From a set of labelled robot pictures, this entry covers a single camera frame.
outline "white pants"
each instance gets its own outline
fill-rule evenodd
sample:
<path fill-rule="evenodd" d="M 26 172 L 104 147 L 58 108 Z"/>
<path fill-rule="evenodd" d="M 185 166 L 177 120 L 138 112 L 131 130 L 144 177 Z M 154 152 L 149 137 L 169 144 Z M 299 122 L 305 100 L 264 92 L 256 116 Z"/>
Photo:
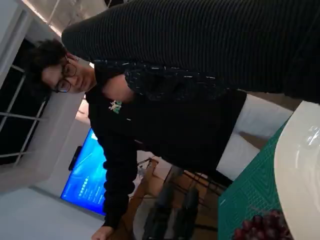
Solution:
<path fill-rule="evenodd" d="M 260 151 L 239 133 L 269 139 L 292 113 L 248 94 L 216 170 L 234 181 Z"/>

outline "blue screen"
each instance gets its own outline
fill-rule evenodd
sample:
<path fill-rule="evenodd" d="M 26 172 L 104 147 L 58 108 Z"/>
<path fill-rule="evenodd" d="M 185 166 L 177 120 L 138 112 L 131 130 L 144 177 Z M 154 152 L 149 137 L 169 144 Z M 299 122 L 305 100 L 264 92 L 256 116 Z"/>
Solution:
<path fill-rule="evenodd" d="M 106 161 L 103 148 L 90 129 L 74 168 L 61 194 L 61 198 L 77 206 L 104 215 L 104 183 Z"/>

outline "table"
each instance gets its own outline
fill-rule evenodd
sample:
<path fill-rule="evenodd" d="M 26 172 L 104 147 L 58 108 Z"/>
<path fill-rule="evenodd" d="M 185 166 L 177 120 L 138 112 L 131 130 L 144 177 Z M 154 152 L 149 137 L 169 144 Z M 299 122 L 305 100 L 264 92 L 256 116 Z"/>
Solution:
<path fill-rule="evenodd" d="M 275 149 L 282 126 L 244 169 L 233 184 L 219 197 L 218 239 L 231 240 L 243 220 L 260 210 L 281 209 L 274 174 Z"/>

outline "ceiling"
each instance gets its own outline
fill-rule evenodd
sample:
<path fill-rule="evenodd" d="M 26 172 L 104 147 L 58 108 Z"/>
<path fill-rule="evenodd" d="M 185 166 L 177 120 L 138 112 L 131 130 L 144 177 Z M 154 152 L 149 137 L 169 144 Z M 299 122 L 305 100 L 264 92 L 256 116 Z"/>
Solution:
<path fill-rule="evenodd" d="M 88 19 L 107 9 L 104 0 L 23 0 L 31 4 L 47 21 L 55 5 L 51 24 L 60 32 L 67 26 Z"/>

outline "white bowl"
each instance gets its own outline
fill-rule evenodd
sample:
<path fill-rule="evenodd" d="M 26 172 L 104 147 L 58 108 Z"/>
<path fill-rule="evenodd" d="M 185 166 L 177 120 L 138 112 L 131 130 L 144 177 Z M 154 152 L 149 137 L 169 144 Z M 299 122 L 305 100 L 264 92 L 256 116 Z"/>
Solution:
<path fill-rule="evenodd" d="M 320 106 L 302 102 L 274 154 L 281 207 L 295 240 L 320 239 Z"/>

